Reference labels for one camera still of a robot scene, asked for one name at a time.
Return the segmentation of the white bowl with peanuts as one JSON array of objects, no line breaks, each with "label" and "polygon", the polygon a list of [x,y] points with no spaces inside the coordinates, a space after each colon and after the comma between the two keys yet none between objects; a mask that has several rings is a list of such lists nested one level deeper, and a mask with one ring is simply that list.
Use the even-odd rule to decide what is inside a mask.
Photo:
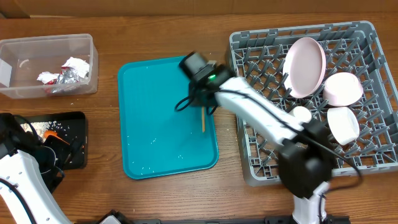
[{"label": "white bowl with peanuts", "polygon": [[331,133],[339,144],[344,146],[359,137],[358,120],[348,107],[330,108],[326,115]]}]

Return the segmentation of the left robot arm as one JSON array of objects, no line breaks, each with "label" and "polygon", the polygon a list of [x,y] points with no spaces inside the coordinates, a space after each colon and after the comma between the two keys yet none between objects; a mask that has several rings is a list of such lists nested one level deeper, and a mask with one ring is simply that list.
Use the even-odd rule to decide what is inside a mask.
[{"label": "left robot arm", "polygon": [[70,223],[52,193],[66,169],[86,163],[86,138],[62,139],[24,130],[29,120],[1,113],[1,197],[16,223]]}]

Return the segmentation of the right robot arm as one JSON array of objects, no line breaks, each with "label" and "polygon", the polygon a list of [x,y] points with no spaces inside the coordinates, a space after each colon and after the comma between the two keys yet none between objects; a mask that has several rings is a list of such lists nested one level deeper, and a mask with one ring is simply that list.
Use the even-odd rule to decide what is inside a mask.
[{"label": "right robot arm", "polygon": [[327,128],[312,119],[302,122],[261,96],[245,78],[223,64],[191,52],[179,63],[190,80],[182,111],[196,101],[206,108],[223,107],[245,120],[277,149],[279,177],[294,196],[291,223],[326,223],[325,194],[336,164]]}]

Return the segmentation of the white paper cup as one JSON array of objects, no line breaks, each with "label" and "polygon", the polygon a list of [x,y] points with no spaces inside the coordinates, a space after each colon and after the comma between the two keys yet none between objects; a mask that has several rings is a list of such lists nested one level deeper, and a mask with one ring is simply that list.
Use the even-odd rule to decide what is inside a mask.
[{"label": "white paper cup", "polygon": [[289,114],[299,119],[303,123],[309,123],[312,120],[312,114],[310,110],[303,106],[296,106]]}]

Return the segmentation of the white napkin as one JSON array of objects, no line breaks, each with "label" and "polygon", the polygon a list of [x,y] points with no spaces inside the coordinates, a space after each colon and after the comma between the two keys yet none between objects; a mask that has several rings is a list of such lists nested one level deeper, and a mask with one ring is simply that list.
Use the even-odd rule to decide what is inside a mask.
[{"label": "white napkin", "polygon": [[[70,57],[62,66],[61,66],[61,72],[63,67],[71,67],[77,70],[77,73],[80,77],[80,82],[86,80],[88,78],[88,74],[90,71],[90,64],[88,64],[86,61],[80,59],[80,58],[75,58],[75,57]],[[41,74],[40,73],[37,77],[37,81],[41,81]]]}]

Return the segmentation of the wooden chopstick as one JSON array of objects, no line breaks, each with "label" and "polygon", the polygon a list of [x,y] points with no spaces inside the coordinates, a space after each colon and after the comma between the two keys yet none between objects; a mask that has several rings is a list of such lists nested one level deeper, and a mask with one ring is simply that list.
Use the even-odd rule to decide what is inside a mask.
[{"label": "wooden chopstick", "polygon": [[201,107],[201,131],[204,133],[206,131],[206,123],[205,123],[205,107]]}]

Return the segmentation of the silver foil wrapper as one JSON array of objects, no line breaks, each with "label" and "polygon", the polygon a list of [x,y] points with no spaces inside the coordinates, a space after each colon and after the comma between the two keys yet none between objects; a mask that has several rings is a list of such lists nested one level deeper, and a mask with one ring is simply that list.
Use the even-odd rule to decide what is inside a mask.
[{"label": "silver foil wrapper", "polygon": [[44,72],[41,74],[41,81],[44,85],[63,85],[64,87],[48,87],[45,89],[47,94],[61,94],[76,90],[80,82],[77,70],[71,67],[63,67],[61,73]]}]

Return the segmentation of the white round plate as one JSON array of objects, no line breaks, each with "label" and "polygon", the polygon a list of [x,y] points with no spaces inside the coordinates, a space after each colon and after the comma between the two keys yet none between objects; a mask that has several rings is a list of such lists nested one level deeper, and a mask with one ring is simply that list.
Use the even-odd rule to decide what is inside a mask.
[{"label": "white round plate", "polygon": [[326,56],[321,45],[310,37],[297,40],[287,52],[283,66],[287,74],[285,89],[294,98],[305,98],[320,86],[326,71]]}]

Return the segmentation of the orange carrot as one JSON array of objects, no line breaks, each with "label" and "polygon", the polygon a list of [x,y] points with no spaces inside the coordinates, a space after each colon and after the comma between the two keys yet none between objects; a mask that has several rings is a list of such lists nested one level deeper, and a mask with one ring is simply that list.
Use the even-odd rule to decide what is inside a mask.
[{"label": "orange carrot", "polygon": [[70,145],[69,142],[66,142],[66,140],[62,139],[56,131],[52,130],[46,130],[43,134],[44,137],[44,142],[55,142],[55,143],[60,143],[64,145]]}]

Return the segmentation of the white bowl with rice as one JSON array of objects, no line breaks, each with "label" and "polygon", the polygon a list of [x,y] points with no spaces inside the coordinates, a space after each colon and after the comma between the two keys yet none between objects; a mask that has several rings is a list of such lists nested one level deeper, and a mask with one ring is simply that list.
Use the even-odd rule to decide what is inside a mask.
[{"label": "white bowl with rice", "polygon": [[349,106],[363,95],[363,86],[357,76],[348,72],[328,77],[323,89],[323,99],[332,106]]}]

